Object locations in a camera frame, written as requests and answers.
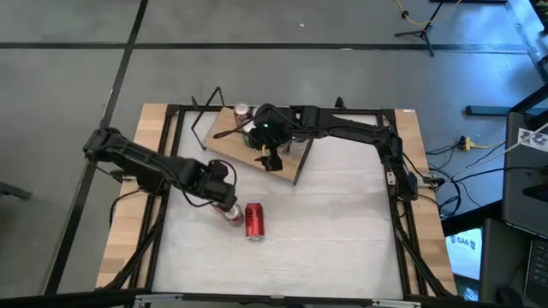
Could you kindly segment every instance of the can lid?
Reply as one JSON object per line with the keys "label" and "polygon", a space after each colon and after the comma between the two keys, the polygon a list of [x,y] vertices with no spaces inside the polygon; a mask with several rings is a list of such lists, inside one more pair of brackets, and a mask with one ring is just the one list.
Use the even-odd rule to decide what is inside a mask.
{"label": "can lid", "polygon": [[245,103],[239,103],[234,106],[234,113],[239,116],[244,116],[249,112],[249,105]]}
{"label": "can lid", "polygon": [[253,121],[251,121],[248,124],[246,124],[246,126],[244,126],[241,130],[243,130],[246,133],[249,133],[254,128],[255,128],[255,124],[253,124]]}

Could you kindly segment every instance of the yellow cable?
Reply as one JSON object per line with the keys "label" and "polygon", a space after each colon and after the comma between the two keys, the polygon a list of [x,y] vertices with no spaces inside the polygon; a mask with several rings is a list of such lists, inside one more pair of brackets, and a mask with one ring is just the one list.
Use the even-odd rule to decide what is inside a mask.
{"label": "yellow cable", "polygon": [[499,146],[503,143],[504,143],[504,141],[500,141],[500,142],[497,142],[497,143],[492,144],[492,145],[476,145],[474,142],[472,142],[470,147],[473,147],[475,149],[491,149],[492,147]]}
{"label": "yellow cable", "polygon": [[[462,0],[457,1],[455,4],[453,4],[453,8],[454,8],[455,6],[457,6],[457,5],[459,5],[459,3],[461,3],[461,2],[462,2]],[[402,5],[402,3],[400,2],[400,0],[396,0],[396,3],[397,3],[397,6],[400,7],[400,12],[403,13],[403,11],[405,11],[405,9],[403,9],[403,5]],[[414,20],[412,20],[411,18],[409,18],[409,15],[405,15],[405,18],[407,18],[407,20],[408,20],[410,23],[414,24],[414,25],[417,25],[417,26],[424,26],[424,25],[428,24],[429,22],[434,22],[434,20],[437,20],[437,19],[439,18],[439,16],[440,16],[440,15],[438,15],[438,17],[432,18],[432,19],[429,20],[429,21],[414,21]]]}

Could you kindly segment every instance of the sticker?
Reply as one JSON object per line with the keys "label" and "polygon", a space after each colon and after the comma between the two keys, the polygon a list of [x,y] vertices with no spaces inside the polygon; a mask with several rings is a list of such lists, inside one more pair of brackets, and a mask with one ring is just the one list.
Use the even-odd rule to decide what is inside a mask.
{"label": "sticker", "polygon": [[[521,142],[525,138],[531,136],[532,133],[534,133],[533,137]],[[543,133],[535,133],[533,131],[520,128],[517,136],[517,141],[521,142],[522,145],[548,152],[548,135],[545,135]]]}

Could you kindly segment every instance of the tripod stand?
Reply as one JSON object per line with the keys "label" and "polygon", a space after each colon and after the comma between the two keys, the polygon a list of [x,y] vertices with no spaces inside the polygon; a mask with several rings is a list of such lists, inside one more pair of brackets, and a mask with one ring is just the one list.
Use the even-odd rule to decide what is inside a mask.
{"label": "tripod stand", "polygon": [[[432,44],[430,44],[430,39],[428,39],[428,30],[432,29],[432,21],[438,14],[439,9],[442,8],[442,5],[444,4],[444,0],[440,1],[438,6],[436,7],[436,10],[434,11],[434,14],[432,14],[432,17],[430,17],[430,20],[428,23],[426,23],[426,26],[422,30],[417,31],[410,31],[405,33],[396,33],[394,34],[395,37],[401,37],[406,35],[414,35],[419,39],[422,39],[426,42],[426,46],[428,47],[428,50],[430,51],[430,56],[434,56],[434,49],[432,48]],[[407,15],[409,15],[408,11],[402,12],[402,18],[406,18]]]}

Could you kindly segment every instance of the wooden board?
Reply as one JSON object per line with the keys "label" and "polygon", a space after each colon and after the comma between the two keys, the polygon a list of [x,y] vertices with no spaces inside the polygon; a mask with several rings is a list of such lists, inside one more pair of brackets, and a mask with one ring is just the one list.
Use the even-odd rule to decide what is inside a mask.
{"label": "wooden board", "polygon": [[[224,138],[214,139],[213,135],[221,133],[236,127],[236,121],[232,109],[223,107],[211,129],[203,141],[205,147],[210,151],[228,156],[249,166],[260,170],[265,170],[261,162],[255,162],[255,158],[260,157],[262,153],[244,145],[240,133],[232,133]],[[300,159],[294,159],[289,155],[280,155],[283,162],[283,169],[280,171],[268,172],[270,175],[277,175],[284,179],[294,181],[298,175]]]}
{"label": "wooden board", "polygon": [[[426,160],[416,112],[414,110],[395,110],[395,112],[398,135],[403,140],[403,151],[419,172],[422,174],[428,173],[428,161]],[[427,187],[419,188],[419,194],[433,198],[434,200],[436,199],[434,191]],[[455,279],[453,278],[453,271],[451,270],[447,248],[445,247],[445,236],[439,219],[438,206],[431,200],[422,197],[413,201],[412,206],[417,237],[419,239],[420,255],[444,287],[453,294],[456,294]],[[411,292],[417,294],[419,289],[417,287],[413,261],[407,253],[406,259],[409,280],[411,282]]]}
{"label": "wooden board", "polygon": [[[143,106],[134,138],[135,142],[157,150],[166,108],[166,104],[145,104]],[[398,133],[403,139],[405,153],[421,173],[428,172],[428,163],[415,111],[396,110],[396,124]],[[166,153],[170,151],[172,140],[173,133],[170,133]],[[134,189],[130,186],[132,184],[131,182],[124,183],[121,194]],[[434,193],[428,188],[420,188],[419,193],[435,199]],[[114,221],[104,251],[103,263],[98,275],[98,287],[110,282],[133,254],[139,237],[145,202],[146,195],[138,193],[131,198],[122,200],[116,207]],[[456,285],[445,248],[445,237],[437,206],[430,200],[419,198],[413,202],[413,213],[422,257],[444,286],[456,294]],[[414,266],[409,257],[407,263],[412,293],[418,294]],[[141,272],[138,283],[140,287],[144,286],[141,277],[144,277],[145,273]]]}
{"label": "wooden board", "polygon": [[[157,151],[164,127],[165,111],[167,104],[144,104],[141,110],[137,132],[135,133],[134,142],[143,145],[144,147]],[[175,134],[176,116],[173,117],[168,134],[167,144],[164,154],[168,154],[173,144],[173,136]],[[120,194],[129,193],[137,189],[137,182],[124,182],[120,190]],[[133,255],[139,240],[140,226],[145,215],[145,204],[147,195],[143,192],[138,192],[127,198],[121,199],[116,205],[116,210],[110,227],[109,238],[104,249],[103,262],[98,273],[96,287],[103,287],[112,281],[118,271],[122,269],[125,263]],[[153,209],[155,219],[158,212],[160,198],[155,200],[155,208]],[[141,272],[138,280],[138,287],[145,286],[146,271],[148,268],[147,260],[150,257],[150,249],[143,257]]]}

